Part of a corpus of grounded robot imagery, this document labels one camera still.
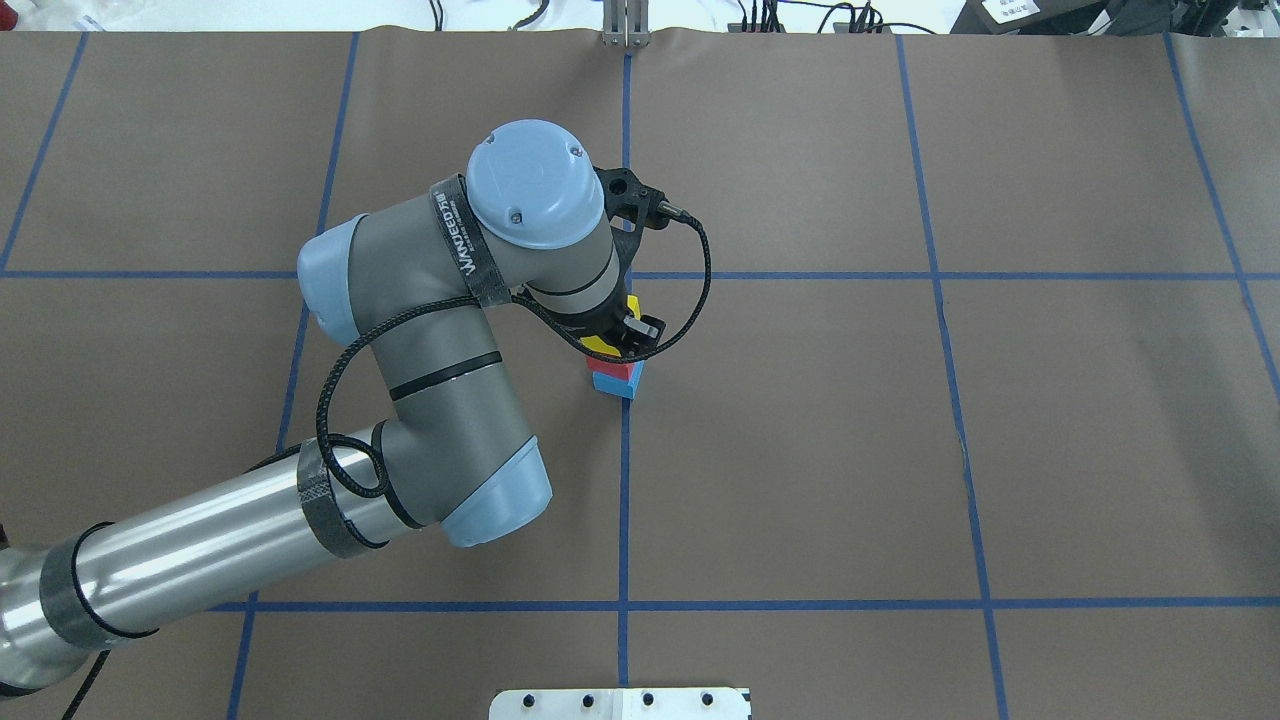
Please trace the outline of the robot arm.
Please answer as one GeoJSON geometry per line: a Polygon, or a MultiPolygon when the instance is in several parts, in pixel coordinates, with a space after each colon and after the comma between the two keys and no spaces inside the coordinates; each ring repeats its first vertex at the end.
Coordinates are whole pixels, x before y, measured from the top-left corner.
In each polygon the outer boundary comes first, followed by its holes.
{"type": "Polygon", "coordinates": [[[210,488],[4,550],[3,698],[413,530],[467,547],[530,523],[552,483],[492,315],[517,307],[588,359],[644,363],[678,332],[636,310],[627,274],[678,223],[705,246],[662,190],[525,119],[312,237],[296,278],[334,354],[296,414],[308,429],[210,488]]]}

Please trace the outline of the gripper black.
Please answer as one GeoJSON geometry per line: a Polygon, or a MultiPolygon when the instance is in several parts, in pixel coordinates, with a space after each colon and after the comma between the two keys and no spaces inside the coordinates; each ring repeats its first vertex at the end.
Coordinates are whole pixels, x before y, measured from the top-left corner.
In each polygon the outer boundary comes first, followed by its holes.
{"type": "Polygon", "coordinates": [[[652,315],[628,310],[628,295],[622,275],[596,281],[575,293],[549,293],[548,313],[573,337],[591,338],[591,350],[616,361],[634,361],[635,352],[622,343],[659,343],[666,323],[652,315]]]}

